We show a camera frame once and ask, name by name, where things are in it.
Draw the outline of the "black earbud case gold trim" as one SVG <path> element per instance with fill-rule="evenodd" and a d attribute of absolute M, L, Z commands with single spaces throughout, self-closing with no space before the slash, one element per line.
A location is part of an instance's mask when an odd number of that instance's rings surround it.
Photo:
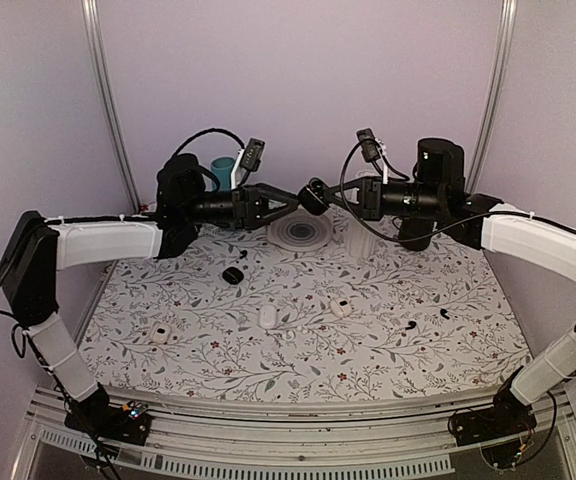
<path fill-rule="evenodd" d="M 311 178 L 298 193 L 300 205 L 314 216 L 324 214 L 329 208 L 325 201 L 326 189 L 327 186 L 321 179 Z"/>

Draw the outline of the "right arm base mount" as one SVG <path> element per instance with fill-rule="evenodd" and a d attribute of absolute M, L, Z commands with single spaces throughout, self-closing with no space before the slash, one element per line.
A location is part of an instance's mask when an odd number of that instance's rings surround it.
<path fill-rule="evenodd" d="M 448 431 L 458 446 L 516 435 L 510 442 L 485 447 L 481 451 L 484 461 L 499 470 L 518 466 L 536 426 L 532 407 L 517 400 L 507 385 L 502 386 L 496 393 L 490 407 L 457 411 L 447 423 Z"/>

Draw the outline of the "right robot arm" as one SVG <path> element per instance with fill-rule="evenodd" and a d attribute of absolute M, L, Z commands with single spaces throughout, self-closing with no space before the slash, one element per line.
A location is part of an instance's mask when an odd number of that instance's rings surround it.
<path fill-rule="evenodd" d="M 341 178 L 325 187 L 325 201 L 347 210 L 363 227 L 385 216 L 400 218 L 395 242 L 425 249 L 444 233 L 476 250 L 504 254 L 576 283 L 576 229 L 522 211 L 496 197 L 465 189 L 464 151 L 450 140 L 423 138 L 417 144 L 412 180 L 364 176 Z M 576 375 L 576 323 L 499 389 L 485 427 L 505 436 L 524 412 L 552 387 Z"/>

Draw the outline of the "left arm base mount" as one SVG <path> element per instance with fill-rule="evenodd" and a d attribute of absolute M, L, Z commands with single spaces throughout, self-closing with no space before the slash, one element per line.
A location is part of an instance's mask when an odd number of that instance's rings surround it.
<path fill-rule="evenodd" d="M 107 391 L 99 386 L 85 400 L 70 403 L 64 424 L 91 438 L 144 446 L 153 420 L 148 410 L 147 403 L 135 400 L 113 406 Z"/>

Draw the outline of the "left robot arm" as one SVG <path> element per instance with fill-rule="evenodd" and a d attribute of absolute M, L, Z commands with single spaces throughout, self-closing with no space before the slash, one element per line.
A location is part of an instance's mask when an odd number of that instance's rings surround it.
<path fill-rule="evenodd" d="M 56 274 L 70 267 L 123 259 L 170 259 L 194 242 L 205 223 L 256 230 L 299 205 L 296 195 L 258 183 L 207 190 L 216 176 L 193 154 L 169 159 L 157 174 L 156 209 L 132 216 L 20 217 L 0 260 L 5 316 L 14 320 L 13 348 L 32 349 L 65 390 L 74 415 L 96 434 L 116 426 L 116 410 L 95 380 L 59 315 Z"/>

